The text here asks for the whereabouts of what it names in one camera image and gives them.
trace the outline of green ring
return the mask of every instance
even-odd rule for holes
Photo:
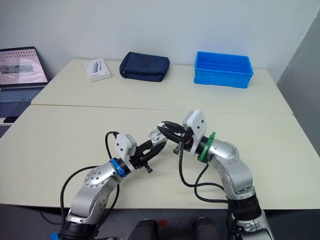
[[[215,135],[216,135],[215,132],[211,133],[208,141],[207,141],[206,144],[205,144],[204,149],[202,150],[201,155],[200,155],[199,158],[198,158],[198,160],[199,160],[200,162],[203,162],[203,161],[204,161],[204,158],[205,158],[205,156],[206,156],[206,154],[207,154],[207,152],[208,152],[208,149],[210,148],[212,142],[215,140]]]

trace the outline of laptop keyboard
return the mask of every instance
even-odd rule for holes
[[[41,89],[29,89],[19,91],[0,91],[1,103],[12,102],[28,102],[34,99],[35,96],[41,91]]]
[[[10,128],[11,125],[0,125],[0,138]]]

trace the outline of zipper pouch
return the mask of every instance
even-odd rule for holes
[[[170,66],[164,56],[146,55],[129,52],[120,64],[120,74],[126,79],[161,82]]]

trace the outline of white box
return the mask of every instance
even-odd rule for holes
[[[91,82],[111,78],[111,74],[102,58],[85,61],[84,67]]]

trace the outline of gray wall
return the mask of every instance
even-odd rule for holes
[[[183,65],[197,51],[247,55],[276,82],[319,8],[319,0],[0,0],[0,49],[35,46],[49,78],[72,58],[122,60],[129,51]]]
[[[320,12],[282,74],[278,87],[320,155]]]

